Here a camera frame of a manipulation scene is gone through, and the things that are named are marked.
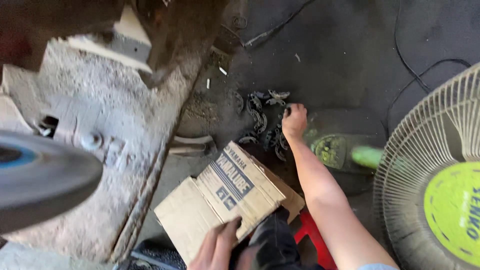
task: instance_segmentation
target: green fan label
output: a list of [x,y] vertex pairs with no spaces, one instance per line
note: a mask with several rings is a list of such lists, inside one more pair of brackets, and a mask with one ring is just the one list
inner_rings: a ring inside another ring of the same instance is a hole
[[425,190],[423,207],[438,241],[458,258],[480,267],[480,162],[440,171]]

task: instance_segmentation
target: red stool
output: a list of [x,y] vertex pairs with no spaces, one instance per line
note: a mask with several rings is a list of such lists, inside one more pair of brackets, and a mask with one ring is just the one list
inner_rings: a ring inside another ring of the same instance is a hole
[[307,210],[303,210],[300,213],[300,221],[302,226],[300,230],[295,234],[295,242],[297,244],[302,240],[307,234],[310,237],[315,249],[317,250],[317,257],[318,257],[318,264],[321,265],[323,268],[327,270],[337,270],[335,261],[333,261],[332,255],[328,251],[325,242],[318,231],[317,225],[315,221],[313,221],[310,212]]

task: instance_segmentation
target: person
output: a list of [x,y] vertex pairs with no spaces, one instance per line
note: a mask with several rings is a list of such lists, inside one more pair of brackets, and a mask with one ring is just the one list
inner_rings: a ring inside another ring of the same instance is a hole
[[[306,126],[307,110],[302,104],[292,104],[290,111],[285,110],[282,130],[295,157],[305,202],[338,269],[399,269],[357,219],[328,169],[304,144],[302,134]],[[300,264],[287,218],[288,211],[281,207],[257,227],[249,248],[238,259],[238,270],[323,269],[319,265]],[[208,232],[188,270],[227,270],[240,222],[236,218]]]

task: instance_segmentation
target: cardboard box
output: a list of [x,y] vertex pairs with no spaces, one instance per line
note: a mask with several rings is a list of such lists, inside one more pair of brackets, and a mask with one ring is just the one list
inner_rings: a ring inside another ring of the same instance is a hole
[[230,142],[216,161],[196,179],[185,179],[154,212],[188,265],[211,228],[241,215],[241,241],[280,204],[290,211],[289,222],[305,206],[300,195]]

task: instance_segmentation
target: fan guard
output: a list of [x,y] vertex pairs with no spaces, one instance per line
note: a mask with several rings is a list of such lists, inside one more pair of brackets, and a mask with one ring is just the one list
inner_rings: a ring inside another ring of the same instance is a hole
[[385,146],[374,205],[407,270],[480,269],[479,72],[431,92]]

